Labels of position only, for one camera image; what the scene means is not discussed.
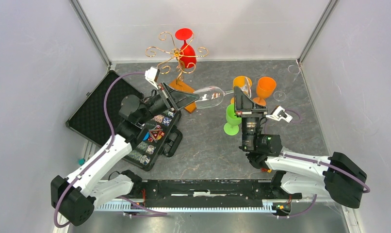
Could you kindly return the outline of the clear wine glass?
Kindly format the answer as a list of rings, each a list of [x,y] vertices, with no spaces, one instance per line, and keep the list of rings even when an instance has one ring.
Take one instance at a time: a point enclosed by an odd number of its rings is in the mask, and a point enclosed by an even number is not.
[[[286,100],[288,89],[293,86],[300,73],[301,70],[298,65],[289,65],[282,70],[280,78],[277,81],[277,91],[273,94],[276,101],[283,102]]]
[[[195,101],[197,109],[213,108],[220,105],[223,102],[224,97],[227,95],[231,95],[232,100],[234,100],[233,89],[224,91],[218,86],[206,86],[194,91],[194,93],[200,95],[199,100]]]

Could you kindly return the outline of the green wine glass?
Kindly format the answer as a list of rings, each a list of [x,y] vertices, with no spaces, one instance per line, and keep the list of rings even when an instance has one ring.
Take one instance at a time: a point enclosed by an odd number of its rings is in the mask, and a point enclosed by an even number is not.
[[[242,119],[236,116],[234,104],[230,104],[226,108],[226,121],[223,127],[224,132],[230,136],[236,135],[239,132],[239,125]]]

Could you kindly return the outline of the orange wine glass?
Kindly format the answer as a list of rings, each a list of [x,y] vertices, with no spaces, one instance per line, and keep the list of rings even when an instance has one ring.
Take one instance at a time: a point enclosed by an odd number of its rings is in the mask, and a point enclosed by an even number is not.
[[[276,81],[271,77],[261,77],[258,80],[258,84],[256,87],[256,94],[257,97],[253,98],[253,101],[256,104],[259,104],[261,106],[266,105],[266,98],[270,97],[275,88],[277,86]]]

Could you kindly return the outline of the yellow wine glass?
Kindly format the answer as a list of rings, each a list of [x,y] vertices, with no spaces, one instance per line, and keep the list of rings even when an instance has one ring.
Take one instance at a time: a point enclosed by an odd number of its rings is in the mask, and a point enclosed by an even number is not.
[[[252,81],[247,76],[238,76],[233,80],[233,87],[239,87],[249,98],[251,97]]]

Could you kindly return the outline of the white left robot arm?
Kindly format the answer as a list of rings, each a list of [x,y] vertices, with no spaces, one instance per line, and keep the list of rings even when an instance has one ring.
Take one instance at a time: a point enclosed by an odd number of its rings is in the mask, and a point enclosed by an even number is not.
[[[84,165],[65,178],[56,176],[50,184],[54,224],[63,228],[83,224],[96,207],[122,195],[136,198],[142,184],[120,175],[102,185],[98,182],[119,160],[132,152],[149,131],[148,121],[166,110],[179,111],[199,99],[199,95],[178,91],[165,83],[156,86],[156,94],[145,99],[128,95],[120,103],[123,118],[104,146]]]

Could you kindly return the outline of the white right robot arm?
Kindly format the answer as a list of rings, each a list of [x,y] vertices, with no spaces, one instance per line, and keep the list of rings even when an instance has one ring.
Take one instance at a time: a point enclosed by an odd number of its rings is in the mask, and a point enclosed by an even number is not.
[[[249,163],[256,169],[275,170],[270,192],[276,198],[287,194],[326,197],[340,205],[357,209],[363,194],[370,193],[367,174],[348,156],[308,155],[284,149],[278,134],[262,133],[263,120],[290,123],[290,112],[277,106],[270,114],[255,103],[240,87],[234,87],[234,112],[241,119],[242,144]]]

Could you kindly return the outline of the red wine glass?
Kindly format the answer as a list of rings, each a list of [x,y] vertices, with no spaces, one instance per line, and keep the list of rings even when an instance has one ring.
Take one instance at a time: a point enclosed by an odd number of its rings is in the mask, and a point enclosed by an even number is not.
[[[179,63],[182,69],[190,69],[195,66],[196,53],[193,47],[190,45],[194,38],[194,33],[189,28],[181,28],[175,32],[177,40],[183,41],[183,45],[179,50]]]

